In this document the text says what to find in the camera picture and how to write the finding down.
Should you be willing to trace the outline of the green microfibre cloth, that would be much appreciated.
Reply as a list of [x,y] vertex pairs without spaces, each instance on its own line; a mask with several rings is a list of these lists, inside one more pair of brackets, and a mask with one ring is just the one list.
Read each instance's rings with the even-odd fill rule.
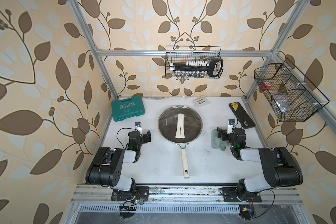
[[221,138],[218,138],[218,131],[216,129],[211,132],[211,148],[218,149],[220,151],[226,151],[226,148],[229,146],[228,141],[223,141]]

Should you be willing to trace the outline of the glass pot lid cream handle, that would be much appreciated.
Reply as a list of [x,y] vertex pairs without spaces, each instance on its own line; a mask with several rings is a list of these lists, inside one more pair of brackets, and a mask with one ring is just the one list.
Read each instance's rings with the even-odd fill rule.
[[176,144],[190,143],[203,130],[203,120],[193,109],[174,106],[165,110],[158,119],[158,130],[168,141]]

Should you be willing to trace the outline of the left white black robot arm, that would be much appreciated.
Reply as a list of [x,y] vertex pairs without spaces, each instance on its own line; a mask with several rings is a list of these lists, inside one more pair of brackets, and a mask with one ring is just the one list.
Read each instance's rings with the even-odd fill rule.
[[129,142],[123,148],[100,147],[85,176],[87,184],[109,187],[124,193],[136,191],[135,180],[122,174],[124,163],[136,163],[143,144],[151,142],[151,132],[128,133]]

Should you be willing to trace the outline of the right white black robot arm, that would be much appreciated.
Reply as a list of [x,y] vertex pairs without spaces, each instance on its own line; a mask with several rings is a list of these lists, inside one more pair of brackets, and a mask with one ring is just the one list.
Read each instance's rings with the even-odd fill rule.
[[234,128],[231,132],[217,128],[217,137],[229,143],[234,158],[257,162],[262,167],[262,173],[239,180],[236,189],[238,195],[303,183],[301,169],[286,148],[247,147],[245,130],[241,128]]

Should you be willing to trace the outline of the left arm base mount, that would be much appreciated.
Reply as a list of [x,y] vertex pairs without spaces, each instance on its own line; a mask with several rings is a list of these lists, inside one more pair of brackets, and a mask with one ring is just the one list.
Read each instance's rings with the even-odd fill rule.
[[130,191],[122,191],[118,189],[113,189],[111,196],[112,201],[125,202],[125,201],[135,201],[145,202],[149,197],[149,187],[148,186],[136,186]]

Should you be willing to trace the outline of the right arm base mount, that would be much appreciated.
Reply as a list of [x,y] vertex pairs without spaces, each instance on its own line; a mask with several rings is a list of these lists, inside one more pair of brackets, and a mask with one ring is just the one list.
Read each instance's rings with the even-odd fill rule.
[[238,190],[234,187],[223,187],[220,193],[226,203],[261,203],[262,199],[258,192],[249,192],[246,190]]

